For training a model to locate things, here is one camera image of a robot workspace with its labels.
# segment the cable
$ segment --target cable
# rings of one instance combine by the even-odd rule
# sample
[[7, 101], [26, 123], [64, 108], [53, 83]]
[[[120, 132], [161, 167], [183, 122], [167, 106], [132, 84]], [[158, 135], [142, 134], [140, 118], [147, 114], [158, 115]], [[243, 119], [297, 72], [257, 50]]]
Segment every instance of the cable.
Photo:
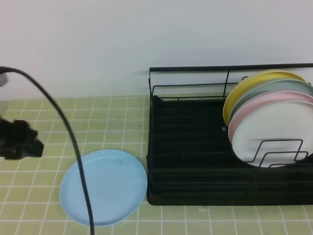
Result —
[[24, 76], [25, 78], [27, 78], [32, 84], [34, 84], [45, 95], [45, 97], [50, 101], [50, 103], [53, 105], [53, 107], [56, 109], [56, 111], [60, 115], [60, 117], [64, 123], [64, 126], [69, 133], [69, 137], [73, 143], [73, 147], [75, 150], [79, 174], [80, 174], [80, 179], [82, 182], [84, 196], [85, 196], [87, 210], [88, 210], [89, 223], [90, 223], [90, 235], [94, 235], [94, 223], [93, 223], [92, 209], [91, 209], [90, 199], [89, 199], [89, 195], [88, 195], [88, 190], [87, 190], [87, 185], [86, 185], [86, 180], [85, 180], [85, 174], [84, 174], [83, 164], [82, 164], [82, 160], [81, 160], [81, 155], [79, 152], [79, 148], [78, 148], [77, 141], [76, 141], [76, 138], [74, 136], [73, 130], [72, 130], [71, 126], [69, 125], [67, 118], [65, 117], [64, 113], [62, 112], [59, 105], [55, 102], [55, 100], [49, 95], [49, 93], [34, 78], [32, 78], [30, 75], [23, 72], [22, 70], [0, 66], [0, 74], [1, 73], [7, 73], [7, 72], [15, 72], [15, 73], [18, 73], [18, 74]]

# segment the stack of plates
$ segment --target stack of plates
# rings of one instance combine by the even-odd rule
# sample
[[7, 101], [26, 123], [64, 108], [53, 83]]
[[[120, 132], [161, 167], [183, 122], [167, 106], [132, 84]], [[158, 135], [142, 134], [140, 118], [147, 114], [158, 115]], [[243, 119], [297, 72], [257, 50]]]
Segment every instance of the stack of plates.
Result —
[[[306, 157], [299, 148], [313, 153], [313, 87], [294, 73], [268, 70], [245, 78], [228, 95], [223, 117], [234, 153], [250, 165], [292, 164]], [[263, 159], [268, 152], [276, 153]]]

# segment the wall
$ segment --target wall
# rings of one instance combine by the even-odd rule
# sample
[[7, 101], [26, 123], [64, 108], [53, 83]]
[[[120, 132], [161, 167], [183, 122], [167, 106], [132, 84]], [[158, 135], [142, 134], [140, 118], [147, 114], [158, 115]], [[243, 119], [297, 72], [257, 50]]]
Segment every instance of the wall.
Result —
[[[149, 67], [312, 63], [312, 12], [311, 0], [2, 0], [0, 65], [57, 97], [147, 94]], [[0, 99], [21, 97], [40, 94], [9, 75]]]

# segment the tiled countertop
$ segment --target tiled countertop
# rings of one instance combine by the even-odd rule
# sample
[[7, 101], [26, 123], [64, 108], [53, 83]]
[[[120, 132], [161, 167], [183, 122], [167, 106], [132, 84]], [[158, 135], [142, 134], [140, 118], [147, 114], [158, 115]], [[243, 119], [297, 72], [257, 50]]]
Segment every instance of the tiled countertop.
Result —
[[[149, 97], [62, 99], [82, 153], [125, 150], [146, 166]], [[0, 162], [0, 235], [88, 235], [59, 203], [65, 171], [76, 161], [67, 132], [47, 101], [12, 101], [4, 118], [40, 130], [42, 158]], [[311, 235], [313, 206], [151, 206], [146, 200], [124, 222], [97, 235]]]

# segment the dish rack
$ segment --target dish rack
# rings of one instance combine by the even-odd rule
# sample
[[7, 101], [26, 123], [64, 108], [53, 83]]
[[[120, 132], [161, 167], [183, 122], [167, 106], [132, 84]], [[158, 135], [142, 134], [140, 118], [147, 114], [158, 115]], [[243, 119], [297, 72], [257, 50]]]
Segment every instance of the dish rack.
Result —
[[[233, 153], [223, 120], [226, 87], [231, 71], [313, 68], [313, 64], [149, 69], [150, 126], [147, 155], [148, 202], [152, 205], [303, 205], [313, 204], [313, 156], [299, 148], [293, 164], [268, 168], [251, 166]], [[151, 85], [154, 72], [224, 71], [223, 83]], [[222, 95], [159, 97], [156, 87], [224, 86]], [[305, 158], [297, 160], [299, 153]]]

